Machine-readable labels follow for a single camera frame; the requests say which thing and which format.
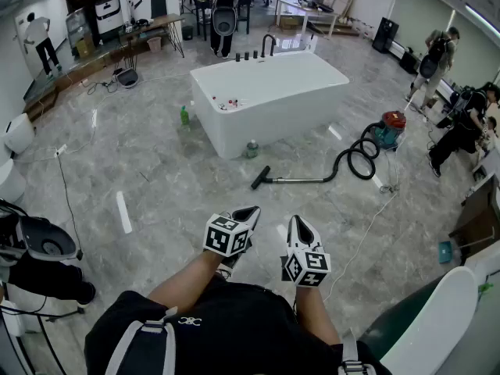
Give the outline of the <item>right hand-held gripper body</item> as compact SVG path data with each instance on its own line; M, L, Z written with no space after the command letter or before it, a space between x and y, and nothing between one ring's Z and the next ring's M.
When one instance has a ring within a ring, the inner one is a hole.
M281 280L296 287L317 288L331 273L330 255L323 250L289 248L281 257Z

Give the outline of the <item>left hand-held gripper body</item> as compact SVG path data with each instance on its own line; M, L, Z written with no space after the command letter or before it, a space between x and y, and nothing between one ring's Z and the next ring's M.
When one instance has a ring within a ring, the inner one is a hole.
M234 220L231 214L213 214L206 223L203 248L221 256L242 253L253 231L247 220Z

